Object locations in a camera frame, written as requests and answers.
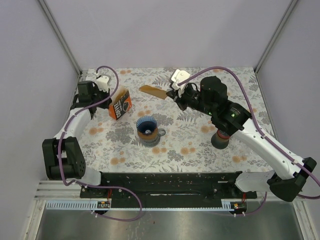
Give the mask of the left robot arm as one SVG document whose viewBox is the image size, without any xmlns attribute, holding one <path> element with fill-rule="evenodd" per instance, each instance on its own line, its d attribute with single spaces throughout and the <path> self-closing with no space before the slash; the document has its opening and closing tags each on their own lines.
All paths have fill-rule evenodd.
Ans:
<svg viewBox="0 0 320 240">
<path fill-rule="evenodd" d="M 67 121 L 53 137 L 42 143 L 46 175 L 50 180 L 61 181 L 61 170 L 68 185 L 80 182 L 91 186 L 91 192 L 98 198 L 107 195 L 109 186 L 101 181 L 102 174 L 86 166 L 78 138 L 92 120 L 97 108 L 108 109 L 110 99 L 110 78 L 85 80 L 77 84 Z"/>
</svg>

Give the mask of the glass coffee server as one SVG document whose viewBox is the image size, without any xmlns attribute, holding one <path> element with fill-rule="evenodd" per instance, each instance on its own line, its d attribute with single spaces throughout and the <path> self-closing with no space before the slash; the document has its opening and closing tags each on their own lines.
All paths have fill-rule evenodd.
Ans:
<svg viewBox="0 0 320 240">
<path fill-rule="evenodd" d="M 166 131 L 163 128 L 156 128 L 153 133 L 150 135 L 142 134 L 137 132 L 139 137 L 139 142 L 148 148 L 153 148 L 159 144 L 161 137 L 166 134 Z"/>
</svg>

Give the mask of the orange coffee filter box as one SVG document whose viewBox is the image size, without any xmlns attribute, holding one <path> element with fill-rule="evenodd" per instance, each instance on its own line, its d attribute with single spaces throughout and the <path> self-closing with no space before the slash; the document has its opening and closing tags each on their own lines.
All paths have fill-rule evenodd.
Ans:
<svg viewBox="0 0 320 240">
<path fill-rule="evenodd" d="M 124 114 L 126 114 L 132 107 L 132 100 L 129 90 L 120 85 L 115 91 L 115 94 L 111 97 L 111 104 L 108 107 L 108 113 L 114 120 L 119 120 Z"/>
</svg>

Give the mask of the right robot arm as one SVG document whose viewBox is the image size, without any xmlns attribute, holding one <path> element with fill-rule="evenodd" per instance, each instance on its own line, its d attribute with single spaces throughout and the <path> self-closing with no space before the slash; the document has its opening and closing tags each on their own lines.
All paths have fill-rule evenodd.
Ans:
<svg viewBox="0 0 320 240">
<path fill-rule="evenodd" d="M 228 184 L 228 194 L 239 198 L 245 192 L 271 192 L 283 201 L 292 202 L 317 162 L 294 154 L 263 130 L 252 113 L 228 99 L 227 86 L 218 77 L 203 78 L 199 87 L 193 82 L 182 83 L 183 80 L 183 76 L 171 77 L 171 90 L 166 94 L 182 111 L 191 108 L 211 117 L 217 129 L 211 138 L 215 148 L 226 148 L 229 138 L 234 136 L 272 167 L 267 173 L 240 173 Z"/>
</svg>

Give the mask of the brown paper coffee filter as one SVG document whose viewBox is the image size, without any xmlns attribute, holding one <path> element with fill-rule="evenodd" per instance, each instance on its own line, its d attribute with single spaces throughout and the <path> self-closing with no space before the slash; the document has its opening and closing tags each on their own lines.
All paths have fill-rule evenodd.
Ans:
<svg viewBox="0 0 320 240">
<path fill-rule="evenodd" d="M 143 85 L 139 88 L 140 92 L 146 93 L 148 95 L 154 96 L 156 98 L 165 100 L 167 98 L 167 92 L 163 89 L 153 87 L 150 85 Z"/>
</svg>

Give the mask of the blue glass dripper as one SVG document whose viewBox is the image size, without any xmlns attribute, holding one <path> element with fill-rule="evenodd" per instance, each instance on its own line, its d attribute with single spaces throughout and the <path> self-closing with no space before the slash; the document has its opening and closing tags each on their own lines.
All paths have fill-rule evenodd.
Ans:
<svg viewBox="0 0 320 240">
<path fill-rule="evenodd" d="M 137 132 L 144 135 L 152 134 L 157 127 L 158 123 L 156 119 L 149 115 L 140 117 L 136 122 Z"/>
</svg>

